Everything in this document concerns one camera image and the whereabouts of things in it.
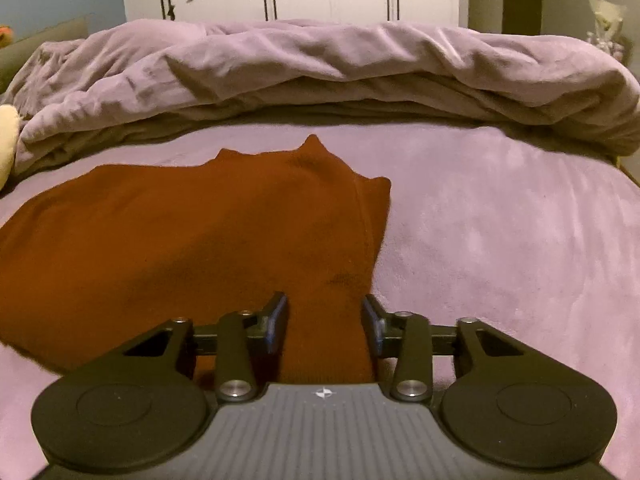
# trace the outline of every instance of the crumpled blanket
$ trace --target crumpled blanket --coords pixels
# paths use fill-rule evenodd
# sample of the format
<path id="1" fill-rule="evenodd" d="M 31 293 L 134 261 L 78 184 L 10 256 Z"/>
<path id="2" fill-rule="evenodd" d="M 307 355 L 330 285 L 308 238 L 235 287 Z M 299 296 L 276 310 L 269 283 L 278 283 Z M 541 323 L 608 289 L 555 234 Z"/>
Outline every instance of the crumpled blanket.
<path id="1" fill-rule="evenodd" d="M 13 175 L 258 108 L 548 124 L 611 155 L 640 145 L 640 86 L 586 42 L 403 22 L 139 20 L 40 47 L 3 97 Z"/>

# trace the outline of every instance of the stuffed toy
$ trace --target stuffed toy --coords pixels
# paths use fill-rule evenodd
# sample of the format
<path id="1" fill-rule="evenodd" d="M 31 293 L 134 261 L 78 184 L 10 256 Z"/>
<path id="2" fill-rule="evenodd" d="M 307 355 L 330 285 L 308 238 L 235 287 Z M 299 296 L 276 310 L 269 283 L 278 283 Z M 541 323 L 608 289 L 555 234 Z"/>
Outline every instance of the stuffed toy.
<path id="1" fill-rule="evenodd" d="M 9 25 L 0 25 L 0 48 L 11 45 L 14 41 L 14 30 Z"/>
<path id="2" fill-rule="evenodd" d="M 11 105 L 0 106 L 0 190 L 14 165 L 15 147 L 20 132 L 20 115 Z"/>

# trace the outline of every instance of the pillow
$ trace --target pillow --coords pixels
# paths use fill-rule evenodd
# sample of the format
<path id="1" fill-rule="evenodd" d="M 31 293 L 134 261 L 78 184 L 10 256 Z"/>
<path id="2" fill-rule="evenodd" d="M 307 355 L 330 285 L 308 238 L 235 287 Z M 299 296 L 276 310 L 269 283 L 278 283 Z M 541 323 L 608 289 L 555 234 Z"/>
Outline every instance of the pillow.
<path id="1" fill-rule="evenodd" d="M 15 145 L 20 132 L 20 115 L 11 105 L 0 106 L 0 190 L 14 165 Z"/>

